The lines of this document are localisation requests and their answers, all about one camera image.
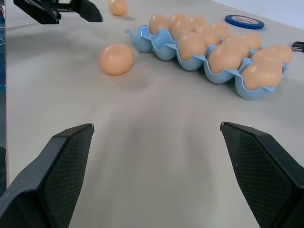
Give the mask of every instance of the gray tabletop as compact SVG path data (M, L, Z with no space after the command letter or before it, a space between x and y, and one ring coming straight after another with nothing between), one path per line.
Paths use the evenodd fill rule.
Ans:
M71 228L258 228L236 182L222 121L272 134L302 165L304 53L295 53L285 80L259 101L240 98L233 84L214 85L176 61L138 53L125 29L154 13L200 14L210 23L244 12L217 3L129 0L129 14L104 23L76 14L43 26L7 6L7 136L9 181L54 134L94 123L85 181ZM301 41L304 31L256 17L264 46ZM236 34L245 29L231 26ZM123 76L99 69L113 42L133 48Z

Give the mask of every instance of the egg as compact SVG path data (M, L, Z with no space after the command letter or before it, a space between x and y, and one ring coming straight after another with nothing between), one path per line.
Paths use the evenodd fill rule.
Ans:
M194 32L182 36L177 44L180 58L184 61L193 55L205 55L206 45L203 38Z
M180 19L171 30L171 36L174 40L179 40L182 36L190 33L194 25L188 18Z
M224 69L238 69L242 61L242 51L233 45L220 44L208 58L212 73L218 74Z
M204 20L204 18L199 17L199 16L193 16L190 17L189 20L193 23L194 28L193 28L193 32L195 32L196 29L198 29L200 26L202 25L207 25L206 21Z
M124 0L109 0L108 9L115 16L123 16L127 13L128 6Z
M242 50L243 57L247 58L249 56L249 43L241 35L231 35L223 43L236 44Z
M100 68L109 75L121 75L129 71L134 63L132 50L123 43L106 46L99 56Z
M257 62L246 67L241 75L247 90L255 90L262 86L276 87L282 78L282 68L269 61Z
M185 13L176 13L169 18L169 31L171 32L173 25L175 25L180 19L186 18Z
M155 14L149 20L149 30L154 35L159 29L168 29L169 20L162 14Z
M292 49L285 44L277 44L270 47L277 51L278 55L280 56L283 63L290 63L293 57Z
M261 47L261 38L257 33L248 32L242 35L242 37L249 43L249 48L253 50L259 50Z
M277 54L277 52L274 49L270 49L270 48L258 50L251 57L251 60L256 63L270 61L270 62L277 63L280 66L282 66L282 64L283 64L283 62L282 62L280 56Z
M229 27L224 22L212 24L211 27L219 34L220 38L228 38L230 36Z
M205 41L205 44L211 45L219 45L220 44L220 36L214 29L212 29L210 26L200 26L197 30L196 33L201 35Z

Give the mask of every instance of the egg tray compartment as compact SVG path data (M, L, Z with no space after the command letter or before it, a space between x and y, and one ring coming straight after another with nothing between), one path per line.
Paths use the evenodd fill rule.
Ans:
M243 77L240 74L243 69L251 65L253 62L250 59L257 51L250 50L249 58L243 58L238 70L225 69L218 74L211 72L208 64L208 56L216 48L216 45L207 46L206 55L193 55L190 59L184 61L181 59L178 49L177 41L175 41L170 32L166 29L160 29L155 35L152 35L147 25L142 25L138 28L137 33L133 35L130 30L126 30L129 34L132 43L139 52L148 53L154 51L158 58L163 61L170 61L177 57L180 65L187 71L197 70L201 66L204 67L207 78L214 84L222 84L235 78L236 91L240 97L246 100L256 100L268 96L275 91L275 87L263 86L256 90L247 90L244 87ZM286 75L289 68L288 64L282 66L282 79Z

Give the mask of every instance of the blue egg carton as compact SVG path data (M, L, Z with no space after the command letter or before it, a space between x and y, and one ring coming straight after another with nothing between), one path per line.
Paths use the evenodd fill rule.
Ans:
M233 78L235 78L235 87L240 97L246 100L256 100L268 96L275 91L275 87L263 86L256 90L247 90L244 87L243 77L240 74L243 69L251 65L253 62L250 57L256 52L256 50L250 50L249 58L243 58L238 70L225 69L220 73L214 74L211 72L208 57L211 52L216 48L216 45L207 46L206 55L193 55L188 60L182 60L178 49L177 41L175 41L170 32L166 29L160 29L155 35L152 35L147 25L142 25L138 28L137 33L133 35L130 30L126 30L129 34L132 43L139 52L148 53L154 51L154 53L163 61L170 61L174 57L177 57L180 65L188 71L197 70L201 66L204 67L207 78L214 84L222 84ZM287 65L282 67L282 79L285 76L285 72L288 69Z

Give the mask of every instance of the blue tape roll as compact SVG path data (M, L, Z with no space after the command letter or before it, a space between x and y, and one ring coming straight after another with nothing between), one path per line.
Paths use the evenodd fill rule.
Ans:
M225 17L225 21L231 25L245 28L245 29L262 29L264 27L264 22L246 17L246 16L241 16L241 15L227 15Z

